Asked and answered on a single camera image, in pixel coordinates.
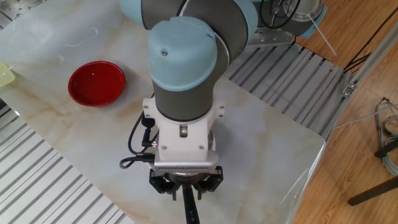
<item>marble table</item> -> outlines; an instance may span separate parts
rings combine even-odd
[[[181,192],[176,202],[158,194],[147,164],[119,168],[152,93],[148,34],[118,0],[51,0],[0,33],[0,61],[16,74],[0,98],[136,223],[185,223]],[[76,104],[67,90],[72,73],[95,60],[119,65],[127,81],[101,108]],[[325,141],[225,78],[215,97],[226,102],[213,126],[224,181],[197,202],[201,222],[291,223]]]

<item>white cable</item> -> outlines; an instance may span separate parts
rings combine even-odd
[[[321,34],[321,36],[323,37],[323,40],[325,40],[325,42],[328,44],[330,50],[334,53],[334,55],[337,56],[335,50],[333,49],[333,47],[331,46],[331,44],[329,43],[328,39],[326,39],[326,37],[323,35],[322,31],[319,29],[318,25],[315,23],[315,21],[311,18],[311,15],[308,13],[307,16],[311,19],[313,25],[315,26],[315,28],[317,28],[317,30],[319,31],[319,33]]]
[[[383,109],[383,110],[380,110],[381,106],[382,106],[384,103],[387,103],[387,100],[382,100],[382,101],[379,103],[379,105],[377,106],[377,112],[382,112],[382,111],[384,111],[384,109]],[[382,127],[382,124],[381,124],[382,122],[381,122],[381,120],[380,120],[380,115],[379,115],[379,114],[376,115],[376,121],[377,121],[377,127],[378,127],[378,129],[379,129],[380,148],[383,148],[385,145],[389,144],[390,141],[393,140],[393,139],[395,139],[395,138],[389,138],[389,139],[387,139],[387,141],[384,142],[384,140],[383,140],[383,127]],[[387,170],[388,170],[391,174],[393,174],[393,175],[395,175],[395,176],[398,176],[398,166],[394,164],[394,162],[390,159],[390,157],[388,156],[388,154],[387,154],[386,156],[384,156],[381,160],[383,161],[384,166],[387,168]]]
[[[386,108],[384,108],[384,109],[381,109],[381,110],[379,110],[379,111],[377,111],[377,112],[374,112],[373,114],[367,115],[367,116],[365,116],[365,117],[363,117],[363,118],[358,118],[358,119],[355,119],[355,120],[353,120],[353,121],[348,121],[347,123],[344,123],[344,124],[342,124],[342,125],[336,126],[336,127],[334,127],[334,129],[338,129],[338,128],[341,128],[341,127],[343,127],[343,126],[346,126],[347,124],[351,124],[351,123],[355,123],[355,122],[357,122],[357,121],[362,121],[362,120],[364,120],[364,119],[371,118],[372,116],[374,116],[374,115],[376,115],[376,114],[379,114],[379,113],[381,113],[381,112],[383,112],[383,111],[386,111],[386,110],[388,110],[388,109],[390,109],[390,108],[394,108],[394,107],[397,107],[397,106],[398,106],[398,105],[388,106],[388,107],[386,107]]]

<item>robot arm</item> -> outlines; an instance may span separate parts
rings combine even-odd
[[[159,111],[176,121],[204,116],[212,105],[214,84],[256,30],[257,12],[252,2],[121,0],[120,3],[128,18],[152,30],[148,43],[149,69]],[[201,27],[195,32],[196,35],[202,32],[203,42],[192,37],[190,31],[195,26]],[[179,45],[174,42],[177,39],[186,41]],[[203,48],[210,44],[215,45],[215,55],[213,50],[205,52]]]
[[[296,7],[300,0],[291,1],[294,12],[286,7],[285,16],[303,10]],[[312,2],[312,8],[321,2],[301,1]],[[200,199],[223,180],[211,127],[228,105],[213,98],[213,88],[261,24],[257,11],[267,8],[256,8],[249,0],[120,0],[120,5],[128,18],[151,30],[148,66],[154,98],[143,101],[143,123],[153,118],[159,139],[153,145],[154,161],[153,155],[141,161],[150,162],[149,182],[158,193],[176,200],[183,186],[187,223],[199,223],[191,185]],[[276,17],[269,15],[260,21]]]

